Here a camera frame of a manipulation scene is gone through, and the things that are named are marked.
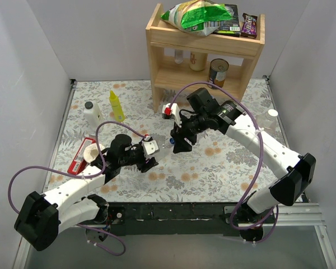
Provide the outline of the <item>clear square juice bottle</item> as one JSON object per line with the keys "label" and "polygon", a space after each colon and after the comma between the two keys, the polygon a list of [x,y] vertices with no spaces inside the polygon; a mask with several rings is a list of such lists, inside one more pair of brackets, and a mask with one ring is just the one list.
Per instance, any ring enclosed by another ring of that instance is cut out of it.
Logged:
{"label": "clear square juice bottle", "polygon": [[256,116],[256,122],[259,128],[263,128],[266,133],[273,134],[276,131],[278,124],[277,117],[269,118],[267,117],[267,111],[265,113]]}

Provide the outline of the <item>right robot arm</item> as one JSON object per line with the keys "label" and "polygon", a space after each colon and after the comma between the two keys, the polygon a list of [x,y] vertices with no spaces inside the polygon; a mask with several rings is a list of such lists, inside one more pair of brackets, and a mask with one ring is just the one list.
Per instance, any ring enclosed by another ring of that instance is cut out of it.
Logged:
{"label": "right robot arm", "polygon": [[197,135],[211,129],[243,145],[258,157],[259,165],[265,164],[277,177],[269,186],[244,197],[235,213],[238,220],[253,223],[279,204],[292,206],[310,185],[316,165],[312,154],[290,150],[258,127],[241,105],[232,100],[219,104],[206,88],[197,89],[187,100],[192,108],[190,117],[182,115],[176,103],[162,108],[162,116],[175,121],[170,132],[174,153],[190,152]]}

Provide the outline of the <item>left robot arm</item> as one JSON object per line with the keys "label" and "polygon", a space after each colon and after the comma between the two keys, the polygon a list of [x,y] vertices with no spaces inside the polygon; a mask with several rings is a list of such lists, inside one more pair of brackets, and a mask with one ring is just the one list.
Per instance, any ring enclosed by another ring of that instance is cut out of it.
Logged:
{"label": "left robot arm", "polygon": [[135,165],[140,172],[147,172],[158,164],[154,157],[158,151],[157,142],[150,136],[134,145],[128,135],[116,135],[110,147],[103,149],[78,178],[42,194],[30,193],[18,214],[15,230],[37,251],[43,251],[71,226],[89,220],[104,223],[108,202],[91,191],[114,179],[124,166]]}

